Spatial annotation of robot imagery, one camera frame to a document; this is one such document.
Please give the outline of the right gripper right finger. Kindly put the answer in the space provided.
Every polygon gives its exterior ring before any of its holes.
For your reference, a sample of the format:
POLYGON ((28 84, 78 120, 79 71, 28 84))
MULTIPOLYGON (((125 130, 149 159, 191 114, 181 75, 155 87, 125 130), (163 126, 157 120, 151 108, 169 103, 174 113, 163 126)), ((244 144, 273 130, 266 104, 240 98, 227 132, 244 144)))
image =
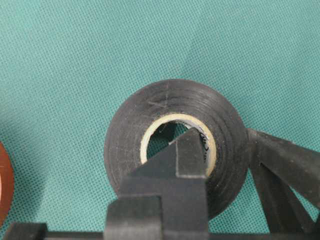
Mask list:
POLYGON ((319 235, 299 193, 320 207, 320 154, 291 141, 247 129, 250 171, 272 234, 319 235))

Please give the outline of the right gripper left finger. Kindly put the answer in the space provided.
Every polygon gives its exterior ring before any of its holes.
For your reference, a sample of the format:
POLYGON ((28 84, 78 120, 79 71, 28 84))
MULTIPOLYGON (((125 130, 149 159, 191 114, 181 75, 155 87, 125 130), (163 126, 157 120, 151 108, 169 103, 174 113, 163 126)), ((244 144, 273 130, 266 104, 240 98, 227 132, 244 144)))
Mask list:
POLYGON ((102 232, 49 231, 15 222, 6 240, 207 240, 203 145, 191 128, 121 181, 102 232))

